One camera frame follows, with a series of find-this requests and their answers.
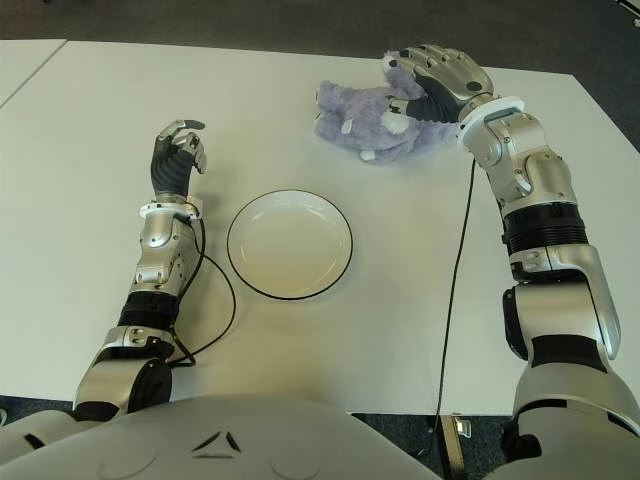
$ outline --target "white plate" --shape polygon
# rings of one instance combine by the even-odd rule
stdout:
[[[274,298],[316,295],[342,276],[351,259],[349,224],[322,197],[299,190],[267,193],[231,224],[227,250],[250,287]]]

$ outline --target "white table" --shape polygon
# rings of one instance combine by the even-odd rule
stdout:
[[[640,396],[640,155],[573,77],[489,73],[498,92],[528,102],[571,166],[622,322],[614,366]],[[175,372],[174,397],[262,392],[433,413],[471,158],[452,141],[389,166],[363,164],[313,134],[323,79],[382,82],[376,60],[82,42],[58,52],[0,110],[0,392],[73,397],[129,288],[154,136],[186,116],[207,124],[210,169],[194,174],[192,193],[205,201],[207,249],[230,273],[239,310],[197,368]],[[501,295],[513,280],[499,215],[485,176],[476,183],[443,413],[506,414],[524,364],[504,340]],[[345,275],[303,301],[252,291],[226,255],[235,213],[282,188],[331,200],[354,235]],[[228,312],[219,274],[205,267],[179,327],[211,335]]]
[[[65,40],[0,40],[0,107],[65,43]]]

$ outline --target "teddy bear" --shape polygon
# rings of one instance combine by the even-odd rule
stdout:
[[[416,99],[425,91],[400,67],[394,52],[382,59],[388,87],[353,89],[324,81],[316,92],[320,113],[316,134],[329,142],[357,150],[365,162],[388,163],[412,152],[442,143],[455,128],[449,124],[419,122],[387,110],[389,97]]]

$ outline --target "table leg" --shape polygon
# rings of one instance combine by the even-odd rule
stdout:
[[[444,447],[441,455],[446,476],[450,480],[467,480],[456,417],[441,415],[440,426],[438,433],[441,436],[440,445]]]

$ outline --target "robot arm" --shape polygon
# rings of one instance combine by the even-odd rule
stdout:
[[[200,139],[176,120],[155,140],[151,180],[155,199],[140,209],[141,256],[116,327],[85,373],[72,412],[42,411],[2,430],[0,465],[36,448],[100,425],[112,418],[164,403],[171,394],[167,360],[175,350],[173,324],[180,301],[201,261],[191,221],[202,203],[188,197],[192,167],[206,170]]]
[[[537,465],[549,476],[541,478],[578,471],[588,455],[635,461],[640,410],[608,361],[618,352],[620,325],[566,163],[524,102],[494,97],[491,80],[468,55],[423,45],[401,51],[391,66],[410,73],[428,96],[392,98],[390,111],[460,122],[458,143],[487,172],[500,209],[518,282],[503,296],[506,337],[528,362],[503,437],[507,456],[542,455]],[[555,465],[554,455],[566,463]]]

